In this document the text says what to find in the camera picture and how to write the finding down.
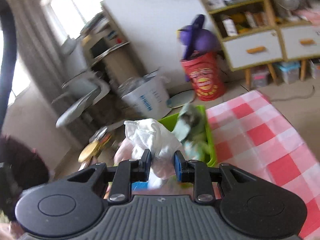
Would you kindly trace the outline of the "green plastic bin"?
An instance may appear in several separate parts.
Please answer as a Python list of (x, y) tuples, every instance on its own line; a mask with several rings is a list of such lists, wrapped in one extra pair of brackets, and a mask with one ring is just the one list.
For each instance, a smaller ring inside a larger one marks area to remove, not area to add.
[[(199, 160), (207, 163), (208, 167), (214, 167), (217, 163), (217, 157), (212, 132), (206, 115), (206, 109), (204, 105), (197, 105), (195, 106), (195, 108), (204, 117), (204, 135), (202, 136), (202, 141), (204, 141), (208, 145), (208, 150), (205, 152), (203, 158), (200, 158)], [(172, 132), (177, 123), (178, 116), (179, 113), (170, 114), (162, 119), (159, 119), (158, 122), (160, 122), (164, 127), (166, 127), (166, 129)]]

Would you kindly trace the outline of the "wooden desk shelf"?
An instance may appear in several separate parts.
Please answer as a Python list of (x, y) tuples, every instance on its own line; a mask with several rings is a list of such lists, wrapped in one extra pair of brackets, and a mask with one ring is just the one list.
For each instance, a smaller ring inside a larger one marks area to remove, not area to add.
[(133, 46), (105, 12), (97, 13), (81, 30), (82, 49), (89, 67), (104, 79), (122, 84), (146, 71)]

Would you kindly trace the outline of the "grey white office chair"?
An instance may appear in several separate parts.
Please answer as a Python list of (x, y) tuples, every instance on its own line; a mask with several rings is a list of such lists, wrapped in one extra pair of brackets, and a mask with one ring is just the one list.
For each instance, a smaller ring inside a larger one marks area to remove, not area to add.
[(52, 104), (67, 96), (73, 96), (76, 101), (57, 120), (60, 128), (80, 117), (89, 106), (95, 105), (110, 91), (110, 85), (101, 78), (101, 72), (84, 71), (74, 76), (62, 85), (63, 93), (52, 101)]

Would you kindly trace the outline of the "clear storage box blue lid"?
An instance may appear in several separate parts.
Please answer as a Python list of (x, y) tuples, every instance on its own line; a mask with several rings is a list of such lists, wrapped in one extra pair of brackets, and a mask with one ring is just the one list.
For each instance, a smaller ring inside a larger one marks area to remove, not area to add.
[(281, 75), (282, 80), (286, 84), (292, 84), (299, 80), (300, 76), (300, 62), (278, 62), (274, 64), (276, 70)]

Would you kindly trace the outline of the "purple bounce ball toy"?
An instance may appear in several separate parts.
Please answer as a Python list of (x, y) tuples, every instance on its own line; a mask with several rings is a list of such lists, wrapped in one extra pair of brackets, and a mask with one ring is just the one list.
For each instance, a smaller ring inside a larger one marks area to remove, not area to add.
[(182, 59), (189, 60), (195, 51), (200, 54), (221, 50), (220, 42), (215, 34), (204, 29), (206, 18), (198, 14), (191, 25), (186, 25), (177, 31), (177, 38), (185, 46)]

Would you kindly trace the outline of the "wooden cabinet with drawers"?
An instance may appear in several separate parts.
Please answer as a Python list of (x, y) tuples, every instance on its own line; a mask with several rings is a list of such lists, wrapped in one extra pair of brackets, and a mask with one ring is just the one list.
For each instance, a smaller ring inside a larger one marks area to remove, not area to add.
[(200, 0), (215, 27), (232, 71), (243, 70), (250, 86), (251, 70), (266, 66), (277, 79), (274, 64), (300, 62), (305, 80), (307, 62), (319, 57), (318, 12), (309, 0), (298, 9), (283, 9), (275, 0)]

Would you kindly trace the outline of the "white cloth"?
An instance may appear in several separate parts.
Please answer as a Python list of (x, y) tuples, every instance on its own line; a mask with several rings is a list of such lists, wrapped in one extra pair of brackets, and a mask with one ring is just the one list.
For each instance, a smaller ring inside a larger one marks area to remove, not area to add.
[(131, 143), (132, 159), (140, 159), (145, 150), (151, 152), (153, 173), (163, 180), (175, 175), (174, 153), (185, 153), (182, 143), (155, 119), (125, 121), (125, 135)]

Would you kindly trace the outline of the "red chip-print bucket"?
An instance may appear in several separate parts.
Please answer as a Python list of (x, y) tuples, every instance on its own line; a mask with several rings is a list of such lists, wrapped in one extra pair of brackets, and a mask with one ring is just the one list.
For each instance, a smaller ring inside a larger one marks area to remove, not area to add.
[(201, 101), (213, 101), (223, 96), (226, 88), (220, 77), (215, 52), (191, 60), (181, 60), (181, 65)]

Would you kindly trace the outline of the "grey green towel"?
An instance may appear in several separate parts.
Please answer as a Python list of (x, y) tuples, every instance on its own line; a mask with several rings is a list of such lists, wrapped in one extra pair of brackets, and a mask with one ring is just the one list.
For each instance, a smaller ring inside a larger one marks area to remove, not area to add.
[(182, 107), (172, 133), (183, 145), (185, 159), (203, 158), (208, 150), (208, 145), (202, 141), (204, 117), (194, 105), (187, 103)]

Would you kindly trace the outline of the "red white checkered tablecloth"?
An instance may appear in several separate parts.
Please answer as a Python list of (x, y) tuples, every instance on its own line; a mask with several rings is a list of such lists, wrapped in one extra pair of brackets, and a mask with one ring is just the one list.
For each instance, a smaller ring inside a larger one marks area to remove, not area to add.
[(206, 110), (217, 161), (227, 162), (302, 198), (300, 237), (319, 239), (319, 162), (285, 117), (253, 90)]

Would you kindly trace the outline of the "white blue paper bag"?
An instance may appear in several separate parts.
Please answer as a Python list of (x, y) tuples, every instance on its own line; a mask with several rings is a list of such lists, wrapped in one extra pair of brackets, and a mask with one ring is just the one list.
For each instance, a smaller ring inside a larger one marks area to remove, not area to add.
[(166, 78), (156, 70), (143, 77), (129, 78), (119, 86), (117, 93), (140, 116), (158, 120), (171, 111), (165, 82)]

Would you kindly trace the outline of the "gold lid cookie jar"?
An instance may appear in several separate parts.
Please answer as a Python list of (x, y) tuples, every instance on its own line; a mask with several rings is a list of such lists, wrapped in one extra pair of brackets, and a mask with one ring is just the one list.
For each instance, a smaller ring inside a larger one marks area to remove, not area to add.
[(80, 163), (80, 170), (83, 170), (98, 162), (98, 157), (104, 148), (104, 143), (100, 141), (90, 142), (80, 153), (78, 162)]

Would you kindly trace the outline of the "tall green gold can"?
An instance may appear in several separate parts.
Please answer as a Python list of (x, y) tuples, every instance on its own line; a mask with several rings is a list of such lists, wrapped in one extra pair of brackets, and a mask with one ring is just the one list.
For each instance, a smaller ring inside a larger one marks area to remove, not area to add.
[(89, 139), (89, 143), (97, 142), (99, 150), (102, 151), (107, 147), (109, 142), (114, 141), (115, 130), (115, 128), (111, 128), (110, 126), (104, 126), (95, 132)]

